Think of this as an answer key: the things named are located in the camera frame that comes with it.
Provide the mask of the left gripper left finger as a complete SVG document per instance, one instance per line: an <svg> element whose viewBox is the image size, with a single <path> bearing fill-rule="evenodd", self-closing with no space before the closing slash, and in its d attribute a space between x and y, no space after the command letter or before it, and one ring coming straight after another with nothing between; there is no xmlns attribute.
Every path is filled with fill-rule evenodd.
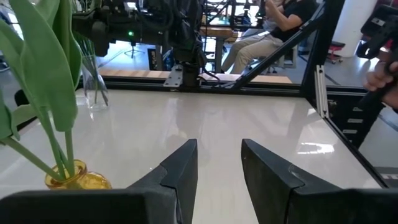
<svg viewBox="0 0 398 224"><path fill-rule="evenodd" d="M189 139L125 189L35 190L1 199L1 223L191 223L198 143Z"/></svg>

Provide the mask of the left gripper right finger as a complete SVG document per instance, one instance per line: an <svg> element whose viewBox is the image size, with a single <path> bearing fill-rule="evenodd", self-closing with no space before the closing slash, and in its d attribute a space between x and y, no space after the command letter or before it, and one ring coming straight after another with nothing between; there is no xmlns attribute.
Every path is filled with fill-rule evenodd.
<svg viewBox="0 0 398 224"><path fill-rule="evenodd" d="M397 224L396 189L339 188L251 139L241 160L259 223Z"/></svg>

